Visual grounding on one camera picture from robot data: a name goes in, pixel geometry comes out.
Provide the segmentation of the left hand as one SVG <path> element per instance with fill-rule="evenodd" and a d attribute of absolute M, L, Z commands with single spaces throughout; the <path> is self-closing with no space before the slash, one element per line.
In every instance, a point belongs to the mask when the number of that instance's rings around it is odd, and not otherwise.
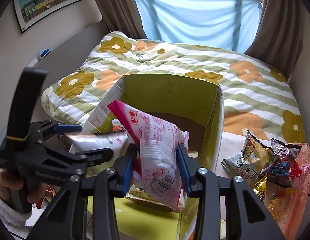
<path fill-rule="evenodd" d="M 8 202 L 10 199 L 9 190 L 18 191 L 22 189 L 23 181 L 14 178 L 6 171 L 0 171 L 0 198 Z M 27 196 L 27 201 L 31 204 L 39 202 L 45 197 L 47 192 L 47 184 L 39 183 Z"/>

